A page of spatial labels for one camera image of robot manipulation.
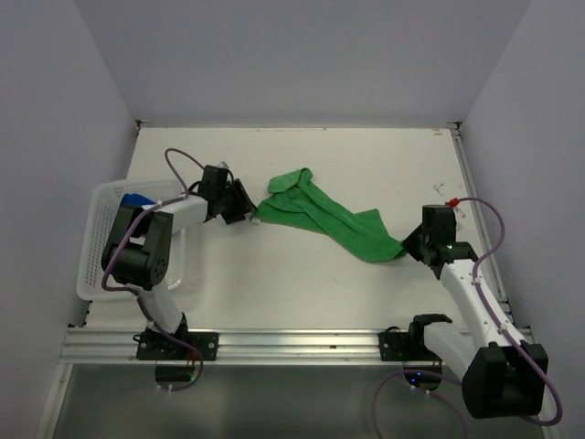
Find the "green towel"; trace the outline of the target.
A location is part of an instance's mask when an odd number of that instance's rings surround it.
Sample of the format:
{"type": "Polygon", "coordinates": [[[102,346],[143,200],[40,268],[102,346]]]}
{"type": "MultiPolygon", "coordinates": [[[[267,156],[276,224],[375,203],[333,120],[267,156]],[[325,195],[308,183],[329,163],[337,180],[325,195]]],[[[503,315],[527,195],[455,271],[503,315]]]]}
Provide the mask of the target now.
{"type": "Polygon", "coordinates": [[[363,262],[389,262],[406,255],[378,209],[350,211],[313,182],[307,167],[273,177],[267,190],[269,196],[252,215],[256,220],[324,234],[363,262]]]}

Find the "blue towel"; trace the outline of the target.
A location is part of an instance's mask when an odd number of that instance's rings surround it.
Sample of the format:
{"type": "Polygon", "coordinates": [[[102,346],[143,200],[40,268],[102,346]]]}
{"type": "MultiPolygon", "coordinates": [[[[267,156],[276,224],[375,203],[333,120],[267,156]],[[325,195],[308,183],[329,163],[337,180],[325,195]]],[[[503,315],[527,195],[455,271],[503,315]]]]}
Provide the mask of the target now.
{"type": "Polygon", "coordinates": [[[121,198],[120,205],[121,206],[133,206],[133,207],[141,207],[141,206],[151,206],[154,204],[154,201],[151,199],[137,193],[127,193],[124,194],[121,198]]]}

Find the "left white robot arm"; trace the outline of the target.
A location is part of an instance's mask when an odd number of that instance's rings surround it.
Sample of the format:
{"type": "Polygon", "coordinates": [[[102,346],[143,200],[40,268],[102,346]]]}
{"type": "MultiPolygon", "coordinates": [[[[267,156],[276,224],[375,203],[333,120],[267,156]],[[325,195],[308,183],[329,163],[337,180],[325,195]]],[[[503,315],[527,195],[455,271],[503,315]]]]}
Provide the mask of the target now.
{"type": "Polygon", "coordinates": [[[159,336],[157,346],[170,359],[190,347],[186,316],[179,311],[166,282],[172,238],[191,226],[220,216],[226,224],[257,211],[240,179],[222,166],[205,166],[196,184],[174,198],[122,204],[101,256],[101,288],[131,294],[159,336]]]}

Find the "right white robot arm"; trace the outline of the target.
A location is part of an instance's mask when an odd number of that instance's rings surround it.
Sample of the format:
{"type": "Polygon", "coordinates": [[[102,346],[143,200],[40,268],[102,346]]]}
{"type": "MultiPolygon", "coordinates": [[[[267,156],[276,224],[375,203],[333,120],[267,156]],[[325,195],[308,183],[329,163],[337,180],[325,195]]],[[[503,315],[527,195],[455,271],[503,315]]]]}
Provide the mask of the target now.
{"type": "Polygon", "coordinates": [[[485,285],[473,247],[456,237],[452,206],[423,206],[420,225],[402,246],[431,269],[470,332],[464,337],[445,315],[414,316],[407,337],[410,354],[418,359],[434,354],[445,362],[460,380],[475,419],[539,414],[548,354],[526,340],[485,285]]]}

